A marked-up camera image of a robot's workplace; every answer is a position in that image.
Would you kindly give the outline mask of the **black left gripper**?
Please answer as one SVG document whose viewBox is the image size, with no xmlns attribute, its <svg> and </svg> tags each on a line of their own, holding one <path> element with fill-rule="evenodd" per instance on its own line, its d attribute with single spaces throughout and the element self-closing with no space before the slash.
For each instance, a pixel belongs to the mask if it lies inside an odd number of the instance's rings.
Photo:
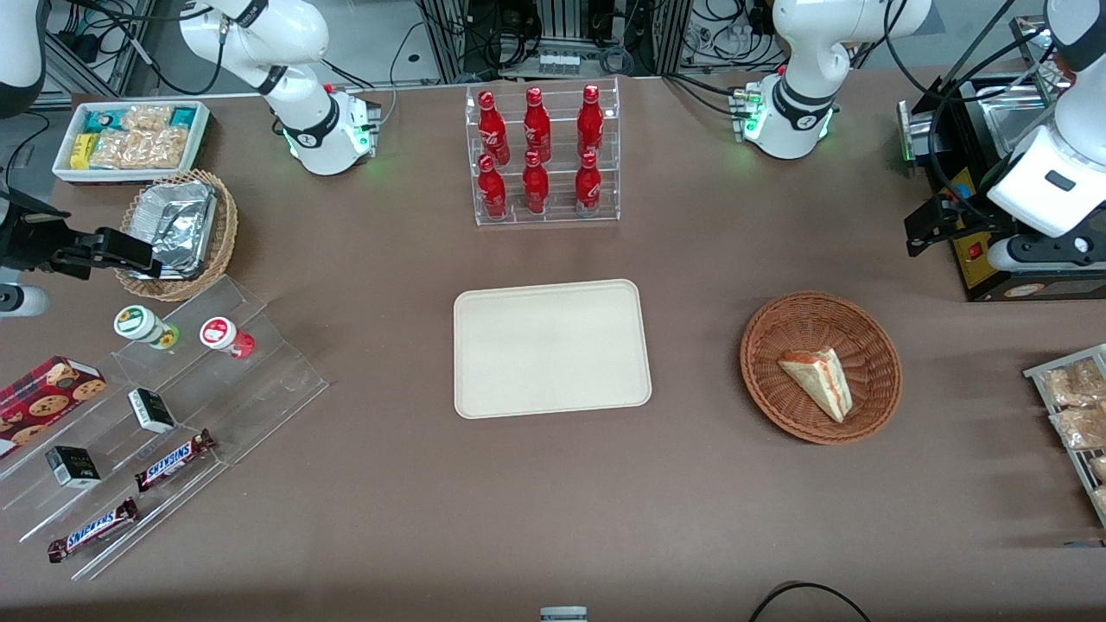
<svg viewBox="0 0 1106 622">
<path fill-rule="evenodd" d="M 975 234 L 990 235 L 993 243 L 1015 235 L 1018 225 L 1014 219 L 993 208 L 995 205 L 985 198 L 978 201 L 975 196 L 933 194 L 904 219 L 908 256 L 917 258 L 933 243 Z"/>
</svg>

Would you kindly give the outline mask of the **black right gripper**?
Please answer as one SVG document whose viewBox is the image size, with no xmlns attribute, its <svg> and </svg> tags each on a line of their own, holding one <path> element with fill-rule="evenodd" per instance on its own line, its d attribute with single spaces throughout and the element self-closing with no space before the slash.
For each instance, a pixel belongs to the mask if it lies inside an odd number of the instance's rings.
<svg viewBox="0 0 1106 622">
<path fill-rule="evenodd" d="M 1 265 L 15 271 L 60 273 L 87 281 L 93 268 L 131 270 L 161 278 L 152 243 L 107 227 L 92 234 L 92 245 L 70 245 L 67 210 L 58 210 L 23 191 L 3 191 L 8 209 L 1 225 Z"/>
</svg>

